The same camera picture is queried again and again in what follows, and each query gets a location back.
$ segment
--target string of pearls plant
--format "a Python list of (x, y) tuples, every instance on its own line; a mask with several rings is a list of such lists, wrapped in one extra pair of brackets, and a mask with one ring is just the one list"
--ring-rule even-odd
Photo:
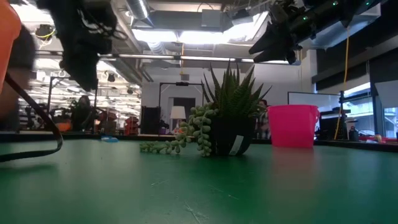
[(201, 151), (203, 157), (210, 156), (211, 142), (209, 141), (211, 131), (210, 117), (218, 113), (218, 109), (213, 110), (211, 107), (213, 103), (207, 103), (203, 106), (196, 106), (191, 108), (192, 115), (189, 117), (188, 123), (181, 122), (181, 133), (176, 135), (172, 142), (143, 142), (140, 144), (141, 152), (156, 152), (161, 153), (165, 150), (166, 154), (171, 154), (173, 151), (179, 154), (181, 148), (185, 148), (187, 143), (191, 143), (191, 136), (195, 137), (198, 142), (198, 151)]

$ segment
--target black plant pot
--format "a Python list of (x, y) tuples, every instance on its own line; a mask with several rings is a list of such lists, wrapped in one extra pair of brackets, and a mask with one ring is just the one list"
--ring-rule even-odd
[(243, 154), (249, 148), (254, 137), (256, 120), (244, 119), (211, 119), (211, 154), (217, 156), (228, 156), (235, 143), (236, 136), (242, 136), (243, 140), (236, 156)]

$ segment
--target orange chair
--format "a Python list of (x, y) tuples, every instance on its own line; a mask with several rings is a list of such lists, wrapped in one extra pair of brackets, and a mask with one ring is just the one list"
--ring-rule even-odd
[(0, 93), (6, 76), (12, 43), (21, 31), (21, 20), (7, 0), (0, 0)]

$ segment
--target blue object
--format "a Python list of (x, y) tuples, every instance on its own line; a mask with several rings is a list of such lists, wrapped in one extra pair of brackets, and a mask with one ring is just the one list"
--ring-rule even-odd
[(114, 138), (112, 136), (102, 136), (101, 141), (104, 142), (118, 142), (119, 140), (117, 138)]

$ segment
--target window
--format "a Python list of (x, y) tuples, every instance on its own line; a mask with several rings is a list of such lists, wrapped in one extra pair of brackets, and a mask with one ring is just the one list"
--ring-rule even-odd
[(353, 97), (343, 103), (347, 114), (347, 128), (354, 126), (360, 134), (374, 135), (373, 101), (370, 94), (370, 83), (357, 86), (344, 92), (345, 97)]
[(396, 138), (398, 132), (398, 108), (384, 109), (384, 130), (387, 138)]

